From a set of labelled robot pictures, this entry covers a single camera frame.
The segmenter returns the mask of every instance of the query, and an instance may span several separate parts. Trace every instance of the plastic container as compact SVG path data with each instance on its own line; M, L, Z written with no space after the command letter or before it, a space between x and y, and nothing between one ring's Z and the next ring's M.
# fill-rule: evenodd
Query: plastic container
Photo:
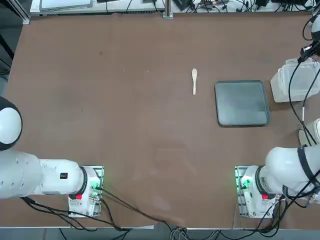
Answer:
M316 141L317 144L320 143L320 118L317 120L310 122L309 124L306 125L307 129L313 136L314 140ZM303 129L299 130L299 142L301 145L307 145L310 146L308 143L308 140L306 138L305 132ZM310 143L312 146L315 145L314 141L312 141L311 137L308 135Z
M296 59L287 60L285 65L278 70L270 81L273 99L276 103L289 102L289 82L297 66ZM312 59L300 64L291 81L290 95L292 102L303 101L307 91L320 69L319 63L313 63ZM308 98L320 91L320 75L317 77Z

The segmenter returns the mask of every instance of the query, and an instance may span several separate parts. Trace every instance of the white robotic arm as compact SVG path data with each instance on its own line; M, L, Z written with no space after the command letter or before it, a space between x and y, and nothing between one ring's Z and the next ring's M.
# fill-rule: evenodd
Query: white robotic arm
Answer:
M66 159L38 159L10 149L19 140L22 126L17 107L0 97L0 199L68 195L71 211L98 216L102 193L92 186L102 187L103 167L79 166Z
M249 166L239 183L248 216L262 218L284 195L296 196L307 183L312 183L303 191L302 199L320 204L320 145L298 148L275 147L266 156L265 165Z

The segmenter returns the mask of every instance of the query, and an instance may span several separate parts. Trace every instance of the metal frame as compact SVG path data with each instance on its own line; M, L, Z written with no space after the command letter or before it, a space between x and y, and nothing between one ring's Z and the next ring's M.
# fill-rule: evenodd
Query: metal frame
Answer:
M171 11L171 0L165 0L164 13L162 15L164 19L173 19L174 15Z
M20 4L18 0L4 0L7 1L8 4L12 7L12 9L15 11L15 14L17 14L22 20L22 24L29 24L30 23L30 16L28 12L24 9L24 7Z
M241 178L245 175L246 170L249 166L235 166L234 173L235 173L235 184L236 184L236 192L237 192L237 204L239 207L239 214L241 217L248 218L249 213L247 209L247 204L245 200L245 196L241 191Z

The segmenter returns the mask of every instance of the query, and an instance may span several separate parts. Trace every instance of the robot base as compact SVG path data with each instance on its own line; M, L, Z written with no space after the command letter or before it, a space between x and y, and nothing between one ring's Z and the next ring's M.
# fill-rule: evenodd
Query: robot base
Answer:
M271 207L264 218L272 218L277 197L266 199L260 194L255 178L257 169L258 166L235 167L239 213L242 217L261 219Z
M102 191L92 187L98 186L103 188L104 182L104 166L91 165L83 166L87 173L87 185L84 193L78 195L76 199L68 197L69 211L85 214L90 217L98 217L101 215ZM85 216L71 213L70 217L85 218Z

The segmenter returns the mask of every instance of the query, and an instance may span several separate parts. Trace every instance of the tabletop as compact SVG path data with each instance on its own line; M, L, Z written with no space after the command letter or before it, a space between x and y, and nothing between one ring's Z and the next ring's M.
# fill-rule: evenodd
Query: tabletop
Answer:
M272 148L299 144L299 122L288 103L274 102L270 80L307 44L308 18L300 12L32 19L23 26L6 93L23 118L14 148L104 165L109 191L172 224L255 227L256 219L236 210L235 166L262 165ZM214 94L220 80L262 80L270 124L220 127ZM319 117L319 100L308 100L306 122ZM66 196L32 198L68 209ZM119 225L153 224L107 200ZM1 200L0 211L0 226L66 226L17 198ZM317 204L293 206L281 227L319 229L319 214ZM104 211L101 219L108 219Z

